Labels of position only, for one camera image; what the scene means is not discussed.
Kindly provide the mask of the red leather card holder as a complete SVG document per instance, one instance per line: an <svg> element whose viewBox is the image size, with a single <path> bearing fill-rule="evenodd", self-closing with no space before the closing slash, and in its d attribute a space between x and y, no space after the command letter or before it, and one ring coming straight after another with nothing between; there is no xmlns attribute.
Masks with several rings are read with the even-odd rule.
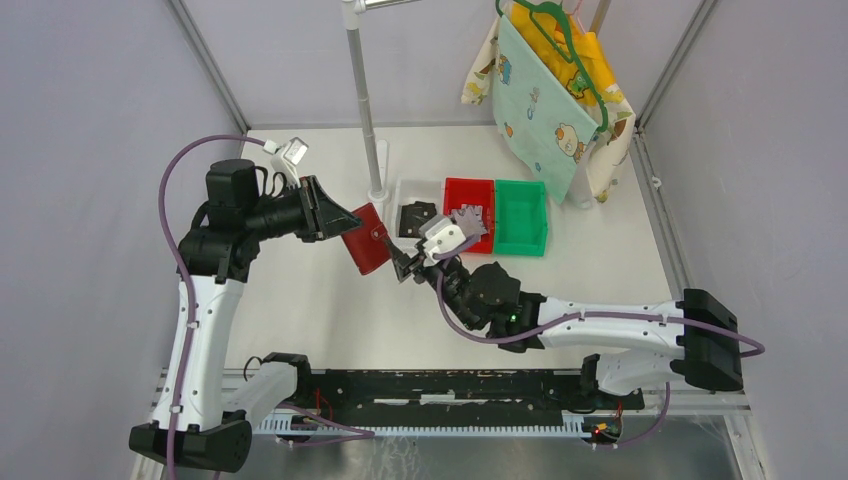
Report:
<svg viewBox="0 0 848 480"><path fill-rule="evenodd" d="M343 234L342 239L357 270L366 276L390 260L389 235L372 203L359 207L354 215L362 221L362 225Z"/></svg>

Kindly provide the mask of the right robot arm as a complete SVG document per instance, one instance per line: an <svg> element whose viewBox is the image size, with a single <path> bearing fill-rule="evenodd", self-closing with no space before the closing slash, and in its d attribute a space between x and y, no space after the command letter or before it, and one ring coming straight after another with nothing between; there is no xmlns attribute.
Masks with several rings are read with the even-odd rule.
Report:
<svg viewBox="0 0 848 480"><path fill-rule="evenodd" d="M711 392L744 387L737 317L706 290L658 304L586 304L526 292L497 262L469 271L454 253L410 256L386 246L398 279L429 285L448 326L468 340L513 353L605 348L584 359L577 382L591 408L676 380Z"/></svg>

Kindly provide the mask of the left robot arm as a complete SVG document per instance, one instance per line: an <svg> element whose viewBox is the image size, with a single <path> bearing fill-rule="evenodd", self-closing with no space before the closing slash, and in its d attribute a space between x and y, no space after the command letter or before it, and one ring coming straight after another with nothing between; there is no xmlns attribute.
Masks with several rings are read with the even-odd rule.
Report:
<svg viewBox="0 0 848 480"><path fill-rule="evenodd" d="M283 401L302 407L314 394L307 357L277 353L230 396L222 390L232 323L261 242L294 235L314 243L363 225L314 176L261 194L260 170L246 159L212 164L191 229L180 242L166 237L180 277L178 326L160 400L151 420L131 429L129 447L170 475L179 467L239 471L254 429Z"/></svg>

